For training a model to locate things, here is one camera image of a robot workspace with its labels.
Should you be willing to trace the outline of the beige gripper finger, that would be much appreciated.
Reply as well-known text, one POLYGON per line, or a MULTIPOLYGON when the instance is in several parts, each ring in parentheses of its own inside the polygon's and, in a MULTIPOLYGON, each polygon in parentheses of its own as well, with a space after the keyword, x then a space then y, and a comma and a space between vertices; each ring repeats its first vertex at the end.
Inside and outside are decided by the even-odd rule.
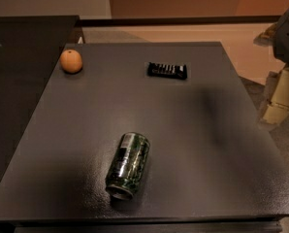
POLYGON ((279 125, 289 116, 289 65, 278 73, 269 72, 264 97, 259 109, 260 121, 267 125, 279 125))

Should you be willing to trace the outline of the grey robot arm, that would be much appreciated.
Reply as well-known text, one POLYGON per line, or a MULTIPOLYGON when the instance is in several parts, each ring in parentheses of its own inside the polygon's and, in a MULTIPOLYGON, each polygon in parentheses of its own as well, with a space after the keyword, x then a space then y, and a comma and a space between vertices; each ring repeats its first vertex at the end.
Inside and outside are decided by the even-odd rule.
POLYGON ((261 123, 277 126, 289 116, 289 8, 253 43, 263 47, 272 46, 274 58, 285 64, 278 73, 269 72, 265 101, 259 109, 261 123))

